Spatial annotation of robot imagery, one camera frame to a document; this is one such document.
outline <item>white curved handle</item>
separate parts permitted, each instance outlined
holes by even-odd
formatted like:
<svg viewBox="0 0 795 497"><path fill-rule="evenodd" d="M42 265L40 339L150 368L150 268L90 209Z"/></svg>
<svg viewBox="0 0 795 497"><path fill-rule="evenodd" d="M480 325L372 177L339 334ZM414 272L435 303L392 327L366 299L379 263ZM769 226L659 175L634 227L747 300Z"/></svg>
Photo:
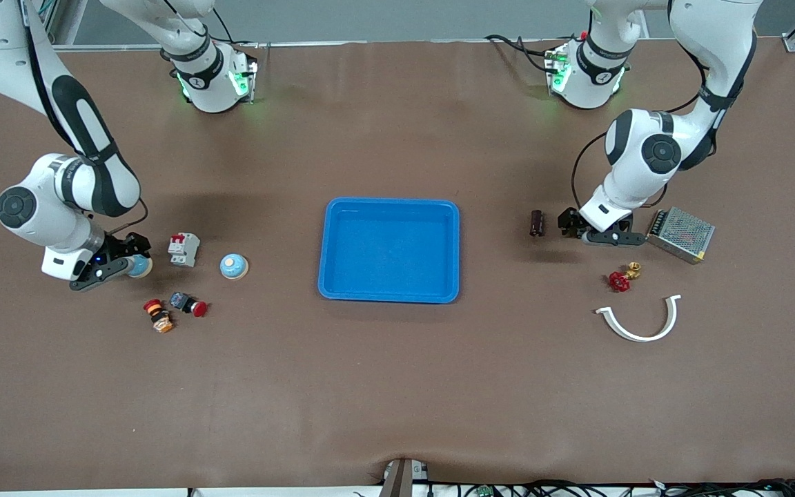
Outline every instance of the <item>white curved handle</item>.
<svg viewBox="0 0 795 497"><path fill-rule="evenodd" d="M656 340L664 338L668 333L671 333L673 325L676 323L676 301L678 300L679 295L665 299L665 302L668 304L668 321L665 323L665 327L662 328L662 331L659 331L658 334L651 337L641 337L631 333L631 331L625 330L625 328L622 327L622 325L616 320L616 316L612 313L611 307L602 307L594 312L597 314L603 314L603 317L606 318L606 324L608 324L609 327L612 328L612 331L618 333L618 335L622 338L631 340L632 342L655 342Z"/></svg>

